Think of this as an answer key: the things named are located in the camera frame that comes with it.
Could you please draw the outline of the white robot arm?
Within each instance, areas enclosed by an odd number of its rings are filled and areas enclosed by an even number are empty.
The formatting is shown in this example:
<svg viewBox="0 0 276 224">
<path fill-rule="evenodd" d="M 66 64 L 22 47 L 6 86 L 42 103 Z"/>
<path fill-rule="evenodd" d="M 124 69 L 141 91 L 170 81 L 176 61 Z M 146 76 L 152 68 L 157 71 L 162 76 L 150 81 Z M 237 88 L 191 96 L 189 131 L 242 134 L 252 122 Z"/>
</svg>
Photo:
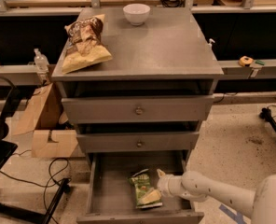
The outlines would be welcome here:
<svg viewBox="0 0 276 224">
<path fill-rule="evenodd" d="M 138 203 L 152 203 L 161 196 L 199 203 L 211 197 L 250 218 L 251 224 L 276 224 L 276 175 L 266 177 L 255 190 L 249 190 L 213 180 L 195 171 L 168 175 L 158 169 L 157 173 L 157 188 L 151 188 L 138 199 Z"/>
</svg>

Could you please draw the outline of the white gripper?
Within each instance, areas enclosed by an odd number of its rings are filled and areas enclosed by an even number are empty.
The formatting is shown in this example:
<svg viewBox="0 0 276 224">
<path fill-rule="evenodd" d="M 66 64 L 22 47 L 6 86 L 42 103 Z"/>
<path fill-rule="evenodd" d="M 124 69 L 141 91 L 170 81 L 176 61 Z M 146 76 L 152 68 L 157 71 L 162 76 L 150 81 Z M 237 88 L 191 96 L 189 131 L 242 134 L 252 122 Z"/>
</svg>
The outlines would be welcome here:
<svg viewBox="0 0 276 224">
<path fill-rule="evenodd" d="M 187 198 L 186 188 L 183 186 L 183 177 L 180 175 L 166 175 L 161 169 L 157 169 L 159 181 L 158 189 L 151 189 L 139 199 L 139 204 L 145 205 L 160 200 L 164 197 Z"/>
</svg>

